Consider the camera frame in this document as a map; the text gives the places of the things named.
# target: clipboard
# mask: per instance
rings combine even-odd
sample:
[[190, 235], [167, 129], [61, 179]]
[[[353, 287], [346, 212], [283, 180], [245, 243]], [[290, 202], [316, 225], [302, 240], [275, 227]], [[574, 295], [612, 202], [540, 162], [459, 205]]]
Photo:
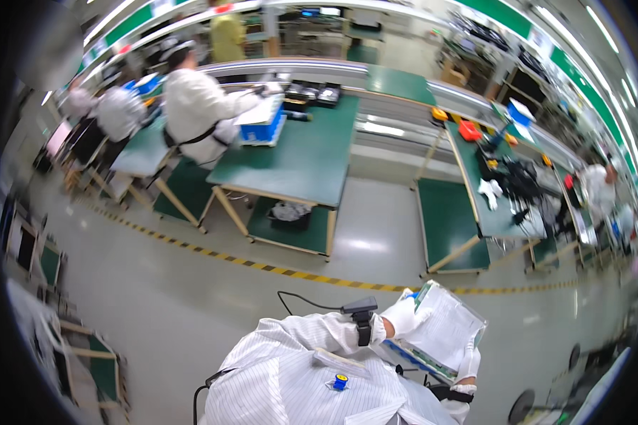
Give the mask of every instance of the clipboard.
[[[467, 311], [470, 315], [473, 316], [474, 319], [478, 320], [481, 323], [481, 327], [477, 331], [477, 334], [475, 336], [475, 346], [477, 347], [477, 344], [480, 342], [480, 339], [482, 339], [482, 336], [485, 333], [487, 321], [482, 316], [477, 314], [477, 312], [468, 307], [464, 302], [462, 302], [459, 297], [451, 293], [442, 285], [438, 284], [432, 279], [427, 281], [420, 289], [418, 295], [414, 300], [416, 303], [416, 308], [418, 309], [420, 303], [425, 299], [426, 296], [429, 295], [429, 293], [439, 293], [438, 291], [440, 290], [444, 291], [445, 296], [450, 296], [454, 300], [456, 300], [458, 302], [458, 306], [463, 308], [464, 311]], [[456, 379], [456, 376], [458, 375], [457, 370], [453, 370], [450, 367], [445, 366], [442, 362], [435, 360], [434, 356], [430, 355], [429, 353], [423, 352], [420, 348], [412, 345], [404, 339], [386, 340], [385, 343], [401, 357], [406, 358], [416, 368], [432, 374], [436, 378], [440, 379], [442, 382], [451, 385], [451, 383]]]

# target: paper document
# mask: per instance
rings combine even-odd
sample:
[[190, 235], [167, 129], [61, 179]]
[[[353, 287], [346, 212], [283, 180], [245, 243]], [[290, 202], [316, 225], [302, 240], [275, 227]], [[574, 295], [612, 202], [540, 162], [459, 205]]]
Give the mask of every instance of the paper document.
[[248, 109], [243, 114], [239, 115], [236, 120], [237, 125], [246, 124], [264, 124], [272, 119], [274, 114], [281, 103], [281, 97], [283, 95], [273, 95], [266, 97], [257, 106], [252, 109]]
[[432, 286], [418, 308], [431, 308], [433, 314], [403, 339], [451, 370], [457, 371], [470, 338], [485, 323], [458, 299], [440, 286]]

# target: gray epoxy floor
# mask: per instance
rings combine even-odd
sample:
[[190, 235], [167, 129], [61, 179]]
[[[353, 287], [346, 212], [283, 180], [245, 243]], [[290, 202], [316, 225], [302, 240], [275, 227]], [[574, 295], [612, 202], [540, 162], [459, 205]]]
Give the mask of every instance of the gray epoxy floor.
[[[194, 390], [217, 371], [230, 348], [260, 318], [285, 316], [277, 290], [325, 305], [374, 295], [383, 308], [397, 298], [395, 293], [279, 276], [153, 240], [72, 203], [60, 193], [59, 182], [57, 174], [34, 182], [34, 208], [49, 213], [46, 230], [68, 253], [63, 287], [80, 317], [128, 360], [133, 424], [191, 421]], [[237, 208], [246, 213], [242, 205]], [[249, 244], [217, 202], [206, 235], [159, 220], [138, 205], [124, 216], [185, 242], [324, 276], [418, 286], [425, 267], [414, 193], [389, 183], [348, 179], [328, 264], [318, 256]], [[526, 276], [523, 268], [518, 259], [481, 276], [436, 279], [450, 287], [498, 288], [577, 278], [572, 261], [548, 275]], [[536, 391], [538, 403], [545, 402], [553, 386], [569, 387], [576, 378], [573, 373], [552, 383], [566, 369], [575, 343], [586, 351], [615, 334], [627, 309], [626, 290], [611, 269], [590, 277], [575, 288], [461, 296], [489, 323], [480, 343], [479, 390], [466, 424], [504, 424], [516, 397], [528, 387]], [[316, 311], [295, 299], [288, 303], [296, 314]]]

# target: blue plastic bin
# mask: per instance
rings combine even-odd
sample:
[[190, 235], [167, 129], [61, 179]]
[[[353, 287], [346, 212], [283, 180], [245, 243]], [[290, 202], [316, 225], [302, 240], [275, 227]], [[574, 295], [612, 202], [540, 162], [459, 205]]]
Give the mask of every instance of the blue plastic bin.
[[525, 108], [527, 113], [529, 113], [526, 106], [522, 105], [520, 102], [516, 101], [514, 98], [511, 98], [510, 102], [508, 102], [508, 115], [510, 115], [510, 117], [513, 118], [516, 123], [522, 124], [525, 127], [529, 127], [529, 125], [531, 124], [533, 120], [531, 113], [529, 113], [529, 115], [523, 114], [522, 112], [518, 110], [518, 107], [516, 106], [516, 104]]
[[274, 133], [281, 120], [282, 103], [279, 103], [276, 114], [272, 118], [272, 121], [267, 124], [242, 124], [241, 125], [241, 139], [247, 141], [270, 141], [274, 138]]
[[159, 80], [160, 78], [158, 76], [158, 73], [147, 75], [146, 77], [138, 81], [135, 87], [139, 91], [140, 95], [147, 95], [158, 86]]

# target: white cap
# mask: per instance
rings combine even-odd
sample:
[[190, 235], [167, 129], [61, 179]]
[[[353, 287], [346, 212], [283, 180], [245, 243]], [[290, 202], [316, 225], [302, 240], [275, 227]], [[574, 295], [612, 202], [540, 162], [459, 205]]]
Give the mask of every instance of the white cap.
[[189, 41], [185, 41], [184, 43], [180, 43], [180, 44], [172, 46], [171, 48], [166, 50], [165, 53], [163, 53], [163, 55], [161, 55], [161, 62], [167, 61], [168, 58], [172, 56], [173, 53], [177, 52], [178, 50], [182, 50], [185, 47], [192, 47], [195, 44], [196, 42], [194, 40], [189, 40]]

